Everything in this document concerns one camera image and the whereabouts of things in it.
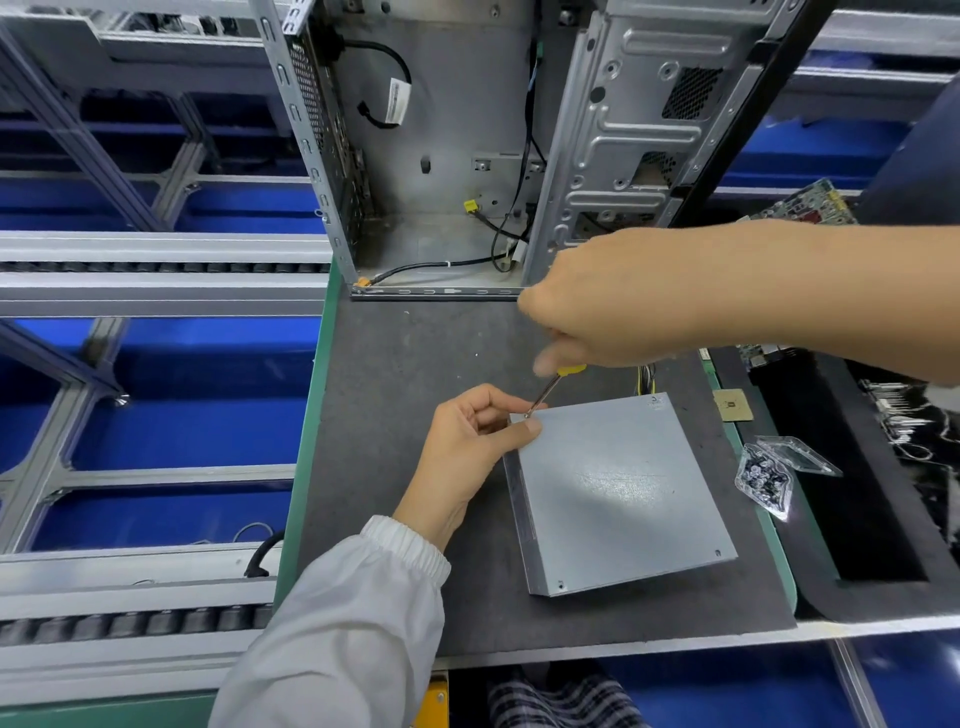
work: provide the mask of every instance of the elastic cuff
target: elastic cuff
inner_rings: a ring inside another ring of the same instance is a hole
[[[395,554],[407,566],[425,573],[437,589],[450,575],[450,562],[440,550],[403,523],[386,516],[373,516],[360,535]]]

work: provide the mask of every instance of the aluminum frame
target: aluminum frame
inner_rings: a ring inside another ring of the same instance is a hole
[[[80,113],[64,100],[60,90],[20,47],[0,20],[0,75],[23,97],[27,109],[46,127],[108,200],[138,230],[163,231],[169,222],[156,216],[116,162],[104,151],[80,119]]]

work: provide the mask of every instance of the workbench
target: workbench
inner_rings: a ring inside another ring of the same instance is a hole
[[[484,381],[528,399],[542,386],[531,364],[546,339],[515,303],[369,303],[351,301],[346,290],[332,293],[280,595],[314,558],[357,533],[371,515],[393,512],[438,403]],[[498,465],[446,551],[452,573],[443,589],[446,624],[438,667],[634,652],[639,643],[669,648],[677,641],[796,626],[795,594],[788,571],[778,570],[769,517],[733,486],[736,457],[700,355],[661,362],[657,385],[670,395],[739,557],[578,595],[531,596]],[[589,368],[551,399],[555,405],[613,399],[630,396],[635,387],[636,368]]]

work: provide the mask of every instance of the hand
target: hand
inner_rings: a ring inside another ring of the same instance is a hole
[[[737,336],[746,332],[737,327],[748,326],[757,311],[757,295],[747,289],[777,276],[777,255],[792,247],[784,238],[807,228],[781,221],[634,228],[557,254],[547,276],[518,301],[554,338],[534,371],[549,376],[574,364],[637,366],[741,343]],[[750,285],[731,283],[731,268]]]
[[[440,404],[394,519],[443,551],[496,462],[540,434],[542,425],[533,417],[507,425],[511,412],[526,412],[532,404],[491,384]]]

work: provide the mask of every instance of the mounting hole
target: mounting hole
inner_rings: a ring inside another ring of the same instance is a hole
[[[676,61],[668,61],[660,67],[660,71],[657,72],[657,75],[660,76],[662,81],[669,81],[674,76],[677,75],[677,71],[680,70],[680,64]]]

